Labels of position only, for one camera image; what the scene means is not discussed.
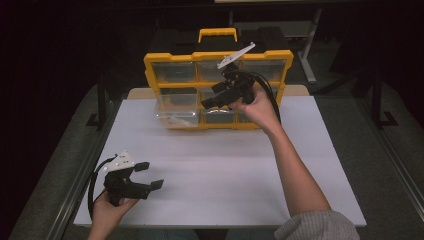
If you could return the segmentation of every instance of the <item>gray sweater sleeve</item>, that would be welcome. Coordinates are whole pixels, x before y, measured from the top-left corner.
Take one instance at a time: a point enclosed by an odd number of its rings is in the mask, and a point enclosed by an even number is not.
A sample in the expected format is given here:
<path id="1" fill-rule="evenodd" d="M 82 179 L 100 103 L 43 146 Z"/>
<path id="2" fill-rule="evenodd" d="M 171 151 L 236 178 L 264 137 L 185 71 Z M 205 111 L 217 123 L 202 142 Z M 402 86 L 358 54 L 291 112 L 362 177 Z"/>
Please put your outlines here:
<path id="1" fill-rule="evenodd" d="M 278 240 L 359 239 L 353 223 L 341 213 L 331 210 L 296 215 L 274 234 Z"/>

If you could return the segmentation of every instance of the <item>white table surface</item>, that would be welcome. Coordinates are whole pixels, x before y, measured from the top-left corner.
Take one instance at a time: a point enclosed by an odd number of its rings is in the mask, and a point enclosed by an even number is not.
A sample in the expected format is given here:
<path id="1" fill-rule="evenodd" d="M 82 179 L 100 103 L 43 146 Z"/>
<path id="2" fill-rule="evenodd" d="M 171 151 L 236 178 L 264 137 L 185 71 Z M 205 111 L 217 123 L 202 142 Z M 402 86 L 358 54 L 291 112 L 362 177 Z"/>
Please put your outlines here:
<path id="1" fill-rule="evenodd" d="M 150 168 L 133 182 L 164 179 L 123 218 L 132 227 L 231 228 L 279 226 L 290 216 L 273 151 L 262 130 L 168 130 L 154 114 L 156 100 L 124 100 L 99 163 L 127 150 Z M 331 207 L 365 226 L 313 97 L 287 96 L 283 126 Z M 100 171 L 94 191 L 103 189 Z M 87 192 L 74 224 L 90 226 Z"/>

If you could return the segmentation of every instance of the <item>left hand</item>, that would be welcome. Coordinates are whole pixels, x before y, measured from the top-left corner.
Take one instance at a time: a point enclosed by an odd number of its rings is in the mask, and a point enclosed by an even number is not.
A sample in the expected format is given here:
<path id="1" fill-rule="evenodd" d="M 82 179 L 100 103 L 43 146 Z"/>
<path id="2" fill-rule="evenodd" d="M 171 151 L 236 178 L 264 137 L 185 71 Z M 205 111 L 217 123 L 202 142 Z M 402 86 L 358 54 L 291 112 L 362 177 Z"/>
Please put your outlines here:
<path id="1" fill-rule="evenodd" d="M 125 202 L 125 199 L 121 198 L 119 206 L 115 207 L 109 202 L 108 193 L 102 193 L 94 203 L 93 224 L 88 239 L 106 239 L 138 201 L 139 199 L 129 199 Z"/>

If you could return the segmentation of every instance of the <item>hand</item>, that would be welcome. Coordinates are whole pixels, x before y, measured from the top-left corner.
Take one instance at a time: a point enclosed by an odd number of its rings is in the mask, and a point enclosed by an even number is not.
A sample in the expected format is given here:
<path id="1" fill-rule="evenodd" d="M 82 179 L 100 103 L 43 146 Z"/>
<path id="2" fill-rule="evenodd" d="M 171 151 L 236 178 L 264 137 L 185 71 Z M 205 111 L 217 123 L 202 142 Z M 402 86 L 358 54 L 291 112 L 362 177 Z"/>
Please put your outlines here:
<path id="1" fill-rule="evenodd" d="M 281 127 L 266 93 L 258 87 L 254 87 L 252 90 L 255 97 L 252 103 L 245 104 L 239 99 L 229 104 L 228 107 L 237 112 L 246 114 L 250 121 L 261 127 L 265 133 L 269 133 L 273 129 Z"/>
<path id="2" fill-rule="evenodd" d="M 88 239 L 106 239 L 119 225 L 122 217 L 139 201 L 129 199 L 125 202 L 122 198 L 119 206 L 115 207 L 109 203 L 109 195 L 105 191 L 94 203 L 93 224 Z"/>

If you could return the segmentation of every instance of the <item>storage box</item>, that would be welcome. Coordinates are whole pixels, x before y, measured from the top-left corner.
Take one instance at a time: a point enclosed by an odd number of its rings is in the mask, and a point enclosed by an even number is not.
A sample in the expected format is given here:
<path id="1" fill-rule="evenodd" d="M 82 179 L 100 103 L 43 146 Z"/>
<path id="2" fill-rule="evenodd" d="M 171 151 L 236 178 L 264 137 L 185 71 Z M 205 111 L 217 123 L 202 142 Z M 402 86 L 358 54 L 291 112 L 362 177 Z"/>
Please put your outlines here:
<path id="1" fill-rule="evenodd" d="M 215 96 L 211 87 L 225 80 L 217 64 L 251 42 L 256 47 L 233 63 L 242 71 L 264 76 L 280 104 L 293 61 L 280 28 L 160 30 L 144 57 L 147 81 L 157 98 L 156 116 L 170 129 L 257 128 L 246 116 L 226 106 L 204 109 L 201 105 Z"/>

